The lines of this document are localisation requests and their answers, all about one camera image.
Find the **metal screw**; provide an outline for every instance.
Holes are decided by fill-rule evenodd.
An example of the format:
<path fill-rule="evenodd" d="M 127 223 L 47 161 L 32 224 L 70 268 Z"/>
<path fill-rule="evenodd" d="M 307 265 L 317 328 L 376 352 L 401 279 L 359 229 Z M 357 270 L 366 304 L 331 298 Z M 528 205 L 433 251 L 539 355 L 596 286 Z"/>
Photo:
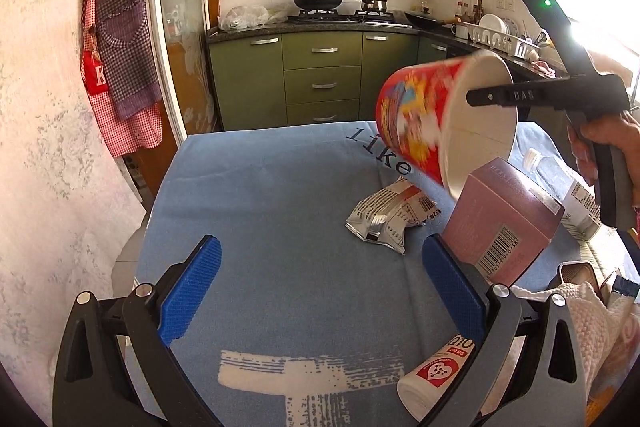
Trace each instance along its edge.
<path fill-rule="evenodd" d="M 496 284 L 494 285 L 494 295 L 497 297 L 508 297 L 509 289 L 504 284 Z"/>
<path fill-rule="evenodd" d="M 566 300 L 559 293 L 554 293 L 551 295 L 551 300 L 556 306 L 564 306 L 566 304 Z"/>
<path fill-rule="evenodd" d="M 138 297 L 148 297 L 151 295 L 151 292 L 154 290 L 154 287 L 149 283 L 142 283 L 136 286 L 136 295 Z"/>
<path fill-rule="evenodd" d="M 87 304 L 87 302 L 89 302 L 91 300 L 91 293 L 89 292 L 82 292 L 77 298 L 76 298 L 76 302 L 78 304 Z"/>

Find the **gas burner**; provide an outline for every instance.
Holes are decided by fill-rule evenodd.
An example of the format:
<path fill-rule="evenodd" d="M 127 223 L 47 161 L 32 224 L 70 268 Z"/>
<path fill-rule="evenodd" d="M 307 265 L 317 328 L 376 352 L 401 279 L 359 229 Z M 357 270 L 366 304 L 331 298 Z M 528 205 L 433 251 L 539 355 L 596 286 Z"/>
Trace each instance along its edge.
<path fill-rule="evenodd" d="M 298 15 L 294 15 L 293 17 L 289 17 L 289 19 L 299 20 L 299 21 L 308 21 L 308 20 L 334 20 L 345 18 L 345 16 L 340 15 L 338 10 L 300 10 Z"/>
<path fill-rule="evenodd" d="M 351 16 L 351 20 L 355 21 L 370 21 L 370 22 L 395 22 L 396 19 L 392 13 L 389 12 L 381 12 L 378 10 L 356 10 Z"/>

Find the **glass door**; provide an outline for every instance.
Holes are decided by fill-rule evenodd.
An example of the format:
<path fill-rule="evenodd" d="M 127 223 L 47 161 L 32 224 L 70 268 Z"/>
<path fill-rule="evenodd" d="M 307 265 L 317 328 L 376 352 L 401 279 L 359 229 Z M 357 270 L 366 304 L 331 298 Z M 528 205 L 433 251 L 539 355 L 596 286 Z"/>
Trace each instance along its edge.
<path fill-rule="evenodd" d="M 146 0 L 162 97 L 178 147 L 212 131 L 214 100 L 204 45 L 206 0 Z"/>

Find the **pink box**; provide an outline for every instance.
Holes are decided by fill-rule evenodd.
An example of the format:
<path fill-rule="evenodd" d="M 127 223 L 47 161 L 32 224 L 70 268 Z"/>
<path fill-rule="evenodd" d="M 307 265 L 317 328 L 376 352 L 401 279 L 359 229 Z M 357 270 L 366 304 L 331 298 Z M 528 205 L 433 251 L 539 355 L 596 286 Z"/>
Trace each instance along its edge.
<path fill-rule="evenodd" d="M 501 158 L 473 171 L 442 238 L 491 282 L 512 285 L 548 247 L 564 207 Z"/>

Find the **kitchen cabinet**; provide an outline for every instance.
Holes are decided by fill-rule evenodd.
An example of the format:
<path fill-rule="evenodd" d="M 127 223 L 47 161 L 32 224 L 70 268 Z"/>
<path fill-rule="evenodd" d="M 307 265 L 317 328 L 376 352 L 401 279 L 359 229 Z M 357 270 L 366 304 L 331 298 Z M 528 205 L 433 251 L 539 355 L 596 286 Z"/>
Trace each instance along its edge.
<path fill-rule="evenodd" d="M 362 61 L 362 33 L 289 33 L 282 36 L 282 53 L 286 70 L 359 66 Z"/>
<path fill-rule="evenodd" d="M 357 100 L 360 67 L 314 68 L 284 72 L 287 105 L 295 103 Z"/>
<path fill-rule="evenodd" d="M 287 124 L 282 36 L 220 42 L 209 50 L 225 130 Z"/>
<path fill-rule="evenodd" d="M 287 123 L 305 125 L 309 123 L 345 122 L 358 119 L 358 100 L 332 100 L 287 105 Z"/>
<path fill-rule="evenodd" d="M 374 120 L 378 94 L 386 79 L 416 63 L 418 37 L 386 32 L 366 32 L 362 39 L 360 120 Z"/>
<path fill-rule="evenodd" d="M 444 44 L 428 37 L 420 37 L 417 64 L 436 62 L 445 58 L 447 58 L 447 47 Z"/>

